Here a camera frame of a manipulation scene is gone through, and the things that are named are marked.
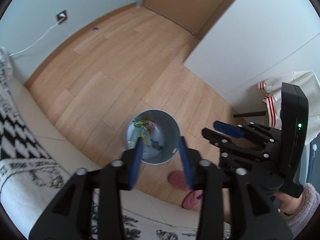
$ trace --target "white wall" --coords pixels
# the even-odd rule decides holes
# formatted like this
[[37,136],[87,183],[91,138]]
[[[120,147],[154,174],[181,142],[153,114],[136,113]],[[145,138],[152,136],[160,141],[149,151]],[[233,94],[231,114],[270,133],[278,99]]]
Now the white wall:
[[24,83],[38,65],[66,38],[100,16],[136,0],[13,0],[0,21],[0,45],[10,54],[41,37],[67,10],[69,19],[29,50],[14,55],[14,75]]
[[257,83],[296,70],[320,77],[320,19],[309,0],[236,0],[185,66],[238,112],[264,109]]

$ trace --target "slipper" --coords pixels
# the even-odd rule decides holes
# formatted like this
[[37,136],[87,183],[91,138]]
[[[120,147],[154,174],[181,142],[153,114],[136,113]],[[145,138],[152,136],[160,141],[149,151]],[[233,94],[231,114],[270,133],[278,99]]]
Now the slipper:
[[182,207],[184,209],[193,209],[202,199],[202,190],[191,191],[183,200]]
[[183,171],[174,171],[169,174],[168,182],[175,188],[181,189],[183,191],[190,190],[189,186],[186,184],[186,178],[184,177]]

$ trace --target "metal trash can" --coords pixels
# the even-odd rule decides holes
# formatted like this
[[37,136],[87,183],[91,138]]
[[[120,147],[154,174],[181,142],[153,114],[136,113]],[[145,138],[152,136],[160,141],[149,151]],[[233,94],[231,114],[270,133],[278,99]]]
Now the metal trash can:
[[180,137],[180,128],[176,120],[159,109],[150,109],[137,114],[130,121],[124,136],[126,149],[134,148],[135,143],[131,138],[136,132],[135,125],[139,120],[150,120],[154,124],[153,132],[144,141],[142,161],[148,164],[162,164],[170,160],[178,150]]

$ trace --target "human hand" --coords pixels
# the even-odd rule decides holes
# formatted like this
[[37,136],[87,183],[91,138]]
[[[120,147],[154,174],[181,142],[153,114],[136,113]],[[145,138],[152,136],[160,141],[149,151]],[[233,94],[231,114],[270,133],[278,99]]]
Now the human hand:
[[280,210],[287,215],[293,215],[295,212],[297,212],[303,202],[303,193],[299,198],[295,198],[286,193],[277,191],[274,193],[274,196],[282,201]]

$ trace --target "baseboard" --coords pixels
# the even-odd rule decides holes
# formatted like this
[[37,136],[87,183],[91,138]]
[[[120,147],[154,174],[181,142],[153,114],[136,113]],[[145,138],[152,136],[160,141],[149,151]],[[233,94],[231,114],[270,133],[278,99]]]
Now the baseboard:
[[31,76],[27,79],[27,81],[24,83],[24,86],[27,89],[30,89],[32,86],[33,82],[36,80],[36,78],[41,74],[41,72],[45,69],[45,67],[60,53],[65,49],[68,45],[70,45],[73,41],[75,41],[77,38],[79,38],[81,35],[86,33],[88,30],[92,29],[95,27],[97,24],[109,19],[113,15],[116,15],[120,12],[123,12],[127,9],[130,9],[132,7],[135,7],[136,3],[130,3],[125,6],[122,6],[118,9],[115,9],[97,19],[89,23],[88,25],[82,27],[78,31],[76,31],[74,34],[72,34],[69,38],[67,38],[63,43],[61,43],[56,49],[51,52],[43,62],[36,68],[36,70],[31,74]]
[[187,62],[184,62],[183,65],[188,68],[193,74],[198,76],[203,82],[207,83],[214,91],[216,91],[224,100],[227,101],[229,105],[231,105],[235,110],[236,105],[234,102],[231,101],[230,98],[228,98],[219,88],[217,88],[214,84],[212,84],[204,75],[202,75],[199,71],[195,70],[193,67],[191,67]]

